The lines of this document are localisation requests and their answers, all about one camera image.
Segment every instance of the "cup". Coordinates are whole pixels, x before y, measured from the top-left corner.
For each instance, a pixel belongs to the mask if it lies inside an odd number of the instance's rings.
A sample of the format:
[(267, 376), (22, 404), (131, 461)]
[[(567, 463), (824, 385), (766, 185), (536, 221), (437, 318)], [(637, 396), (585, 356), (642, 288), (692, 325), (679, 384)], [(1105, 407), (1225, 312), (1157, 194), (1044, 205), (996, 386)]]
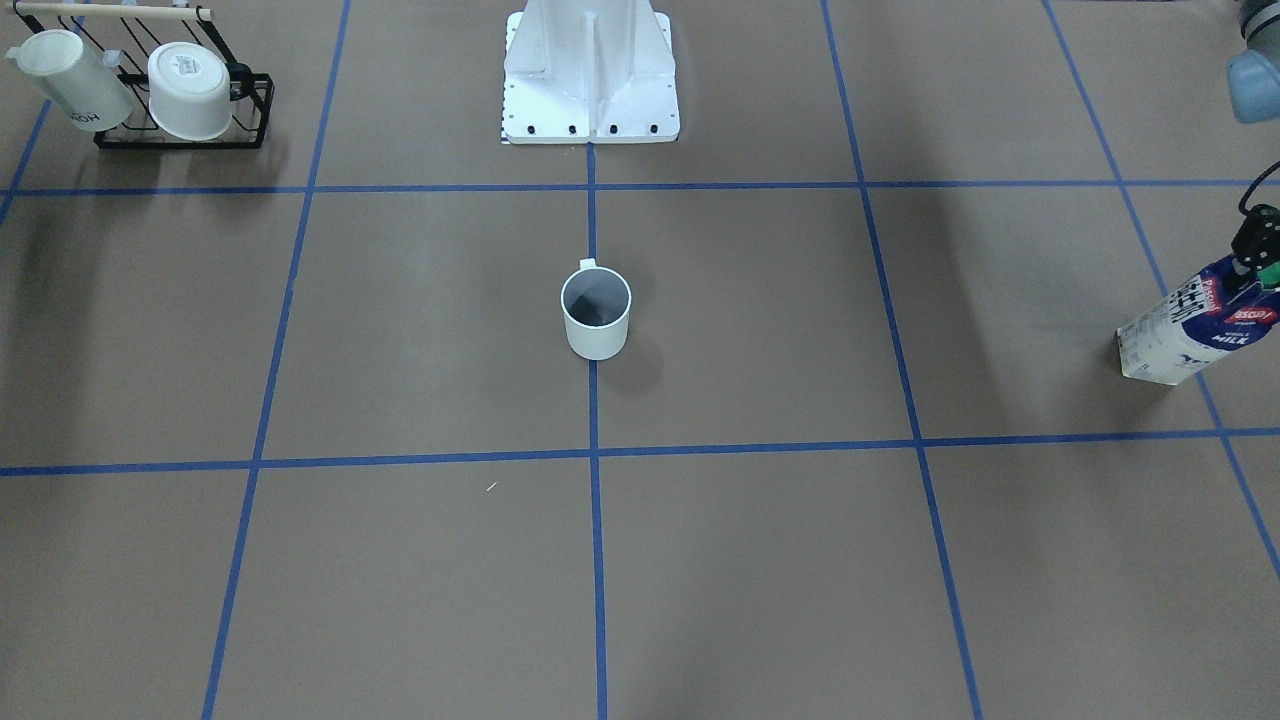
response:
[(568, 346), (588, 360), (608, 360), (627, 341), (631, 286), (609, 268), (588, 258), (561, 288), (561, 310)]
[(74, 32), (37, 32), (10, 47), (5, 60), (83, 131), (111, 129), (129, 119), (133, 95)]
[(151, 119), (183, 140), (212, 140), (232, 124), (230, 73), (212, 50), (168, 42), (147, 58)]

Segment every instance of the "dish rack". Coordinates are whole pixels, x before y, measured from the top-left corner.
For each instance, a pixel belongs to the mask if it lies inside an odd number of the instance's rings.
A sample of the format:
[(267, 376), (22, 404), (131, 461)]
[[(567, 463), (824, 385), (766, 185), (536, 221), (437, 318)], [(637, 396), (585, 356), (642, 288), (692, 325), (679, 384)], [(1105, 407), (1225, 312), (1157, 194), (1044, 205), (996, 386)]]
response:
[[(104, 54), (104, 59), (115, 63), (118, 78), (137, 99), (133, 114), (111, 129), (93, 133), (93, 143), (102, 150), (253, 150), (266, 140), (266, 127), (271, 118), (271, 100), (275, 97), (275, 83), (266, 73), (255, 73), (248, 65), (236, 59), (236, 55), (223, 40), (214, 24), (214, 12), (197, 5), (195, 8), (172, 6), (156, 8), (137, 5), (124, 0), (120, 5), (82, 5), (76, 3), (22, 3), (12, 1), (13, 13), (31, 29), (44, 32), (45, 26), (36, 15), (54, 17), (64, 29), (79, 33)], [(87, 27), (95, 20), (100, 35), (114, 28), (105, 42), (118, 41), (122, 47), (109, 50)], [(119, 26), (110, 20), (119, 20)], [(156, 124), (147, 109), (148, 85), (146, 59), (164, 42), (146, 24), (146, 20), (163, 23), (169, 29), (178, 26), (186, 28), (186, 36), (192, 42), (212, 45), (227, 63), (230, 74), (230, 100), (233, 104), (232, 127), (214, 140), (189, 141), (177, 138)], [(141, 64), (129, 50), (132, 46), (142, 53)]]

